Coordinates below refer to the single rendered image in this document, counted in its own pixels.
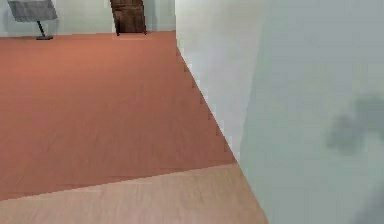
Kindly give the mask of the dark brown wooden cabinet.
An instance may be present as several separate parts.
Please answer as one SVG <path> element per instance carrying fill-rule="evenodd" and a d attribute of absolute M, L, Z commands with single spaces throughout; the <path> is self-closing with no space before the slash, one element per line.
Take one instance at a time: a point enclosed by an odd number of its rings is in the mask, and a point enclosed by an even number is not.
<path fill-rule="evenodd" d="M 110 0 L 116 35 L 147 34 L 143 0 Z"/>

